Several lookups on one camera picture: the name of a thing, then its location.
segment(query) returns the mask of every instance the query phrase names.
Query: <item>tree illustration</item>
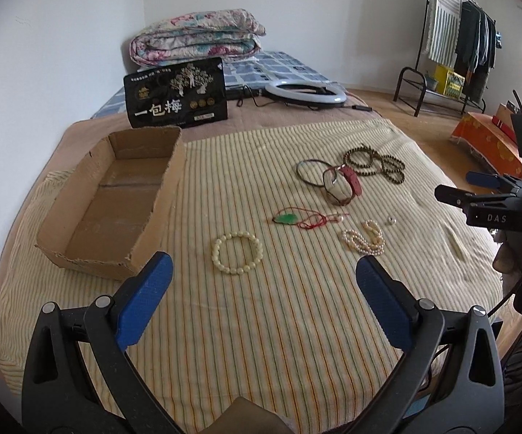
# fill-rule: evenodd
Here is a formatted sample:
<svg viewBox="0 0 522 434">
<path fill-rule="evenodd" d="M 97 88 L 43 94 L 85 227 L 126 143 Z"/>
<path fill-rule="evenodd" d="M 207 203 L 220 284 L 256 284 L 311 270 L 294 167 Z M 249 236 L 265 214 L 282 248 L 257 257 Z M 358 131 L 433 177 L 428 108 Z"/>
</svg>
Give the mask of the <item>tree illustration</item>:
<svg viewBox="0 0 522 434">
<path fill-rule="evenodd" d="M 204 95 L 207 92 L 207 85 L 213 81 L 213 77 L 207 72 L 196 68 L 192 63 L 181 69 L 172 80 L 170 85 L 179 92 L 179 96 L 185 95 L 185 88 L 199 86 L 197 93 Z"/>
</svg>

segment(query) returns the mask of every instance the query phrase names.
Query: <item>floral quilt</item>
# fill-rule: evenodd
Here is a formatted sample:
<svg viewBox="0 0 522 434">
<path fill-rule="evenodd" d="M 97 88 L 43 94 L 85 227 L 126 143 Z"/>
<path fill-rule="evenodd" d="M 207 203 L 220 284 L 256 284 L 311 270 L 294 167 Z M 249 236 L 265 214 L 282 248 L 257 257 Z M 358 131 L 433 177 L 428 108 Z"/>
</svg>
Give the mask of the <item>floral quilt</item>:
<svg viewBox="0 0 522 434">
<path fill-rule="evenodd" d="M 245 9 L 185 14 L 143 29 L 130 43 L 130 58 L 141 66 L 164 66 L 220 56 L 242 60 L 261 50 L 265 28 Z"/>
</svg>

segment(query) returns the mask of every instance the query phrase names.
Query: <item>striped towel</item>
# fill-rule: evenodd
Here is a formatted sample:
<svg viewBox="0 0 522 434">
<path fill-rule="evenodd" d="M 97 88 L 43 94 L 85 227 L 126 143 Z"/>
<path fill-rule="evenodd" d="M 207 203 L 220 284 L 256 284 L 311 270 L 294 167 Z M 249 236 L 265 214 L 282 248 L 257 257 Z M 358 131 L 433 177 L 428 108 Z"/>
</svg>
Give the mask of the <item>striped towel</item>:
<svg viewBox="0 0 522 434">
<path fill-rule="evenodd" d="M 440 65 L 454 68 L 462 0 L 430 0 L 428 11 L 425 49 L 428 58 Z"/>
<path fill-rule="evenodd" d="M 299 181 L 293 165 L 304 158 L 337 164 L 362 142 L 403 160 L 405 182 L 362 178 L 363 194 L 343 209 L 350 214 L 343 223 L 307 231 L 271 221 L 291 205 L 340 212 L 323 191 Z M 34 247 L 68 176 L 51 173 L 38 186 L 0 292 L 0 369 L 15 393 L 22 389 L 42 305 L 53 300 L 63 309 L 87 306 L 120 285 L 60 269 Z M 490 308 L 500 298 L 492 238 L 468 227 L 458 209 L 435 200 L 439 183 L 453 186 L 385 119 L 259 129 L 188 143 L 162 240 L 175 265 L 172 283 L 140 342 L 127 350 L 156 399 L 188 433 L 210 425 L 238 396 L 294 421 L 300 434 L 353 420 L 400 352 L 389 345 L 357 287 L 360 256 L 342 243 L 342 230 L 361 230 L 368 218 L 380 223 L 386 241 L 380 263 L 415 297 L 431 298 L 440 308 Z M 386 225 L 388 215 L 398 222 Z M 213 241 L 232 230 L 254 233 L 265 247 L 261 265 L 247 275 L 223 275 L 211 261 Z M 231 240 L 221 260 L 240 264 L 250 254 L 246 241 Z M 83 348 L 103 405 L 117 413 L 90 347 Z"/>
</svg>

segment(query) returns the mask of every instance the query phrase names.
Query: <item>green pendant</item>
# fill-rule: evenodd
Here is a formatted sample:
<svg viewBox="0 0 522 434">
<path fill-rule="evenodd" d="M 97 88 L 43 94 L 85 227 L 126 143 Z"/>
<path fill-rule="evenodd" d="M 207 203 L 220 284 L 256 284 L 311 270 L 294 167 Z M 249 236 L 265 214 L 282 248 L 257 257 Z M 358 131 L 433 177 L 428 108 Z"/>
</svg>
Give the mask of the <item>green pendant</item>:
<svg viewBox="0 0 522 434">
<path fill-rule="evenodd" d="M 273 218 L 275 223 L 282 223 L 285 225 L 295 225 L 299 223 L 299 217 L 294 213 L 283 213 Z"/>
</svg>

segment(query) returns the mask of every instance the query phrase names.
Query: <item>metal screw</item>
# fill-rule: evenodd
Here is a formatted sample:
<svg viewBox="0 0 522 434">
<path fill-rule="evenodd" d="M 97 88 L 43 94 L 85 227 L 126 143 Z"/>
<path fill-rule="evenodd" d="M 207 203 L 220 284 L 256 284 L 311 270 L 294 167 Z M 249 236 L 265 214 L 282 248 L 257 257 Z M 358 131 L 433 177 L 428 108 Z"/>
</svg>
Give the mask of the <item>metal screw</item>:
<svg viewBox="0 0 522 434">
<path fill-rule="evenodd" d="M 436 308 L 436 306 L 434 305 L 434 302 L 432 300 L 430 300 L 429 298 L 420 298 L 418 300 L 418 304 L 419 304 L 420 308 L 424 309 L 424 310 L 433 310 Z"/>
<path fill-rule="evenodd" d="M 486 314 L 486 310 L 483 307 L 480 307 L 479 305 L 474 305 L 472 307 L 472 310 L 478 316 L 484 316 Z"/>
<path fill-rule="evenodd" d="M 48 302 L 42 306 L 42 311 L 44 313 L 52 313 L 52 312 L 54 312 L 55 308 L 56 308 L 56 304 L 54 302 Z"/>
<path fill-rule="evenodd" d="M 103 309 L 104 307 L 108 307 L 111 304 L 111 298 L 107 295 L 101 295 L 99 298 L 97 298 L 94 301 L 94 304 L 100 308 Z"/>
</svg>

